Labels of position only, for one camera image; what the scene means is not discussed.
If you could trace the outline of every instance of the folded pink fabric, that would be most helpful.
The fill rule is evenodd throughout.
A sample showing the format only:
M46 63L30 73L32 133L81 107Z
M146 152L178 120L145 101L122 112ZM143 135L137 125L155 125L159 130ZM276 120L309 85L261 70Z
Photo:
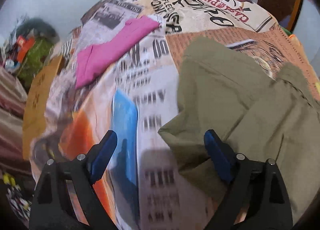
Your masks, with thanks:
M76 88L90 84L111 63L121 58L143 37L158 27L159 23L147 16L129 19L111 41L81 50L77 56Z

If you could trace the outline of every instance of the crumpled green fabric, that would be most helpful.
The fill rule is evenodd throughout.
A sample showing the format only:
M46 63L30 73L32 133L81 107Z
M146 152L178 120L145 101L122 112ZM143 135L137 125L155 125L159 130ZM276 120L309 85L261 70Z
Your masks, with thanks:
M273 80L253 58L201 37L184 54L178 108L159 134L181 175L221 201L227 186L203 142L214 129L236 153L276 160L294 222L301 217L320 187L320 105L298 67L286 63Z

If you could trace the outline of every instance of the newspaper print fabric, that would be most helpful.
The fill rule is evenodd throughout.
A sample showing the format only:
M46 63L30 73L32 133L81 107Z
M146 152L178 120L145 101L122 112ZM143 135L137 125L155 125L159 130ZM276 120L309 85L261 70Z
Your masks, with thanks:
M127 19L142 15L159 21L161 27L140 40L91 85L76 90L77 53L90 44L110 41ZM114 190L113 169L121 161L118 154L94 185L105 210L119 229L202 230L217 203L178 174L169 147L157 133L178 114L177 68L186 44L185 37L179 36L185 34L188 38L195 32L243 28L251 32L245 39L256 40L255 47L259 48L261 45L252 34L269 34L277 21L250 0L101 0L81 21L83 26L73 55L50 89L45 113L47 129L31 146L34 178L39 178L47 159L73 159L102 139L112 128L114 95L120 90L138 109L135 159L139 209L132 211L121 186ZM241 42L245 46L244 36L224 34L225 45ZM274 75L272 68L266 67L268 75ZM125 170L120 176L126 182ZM68 189L77 217L85 223L74 189L69 185Z

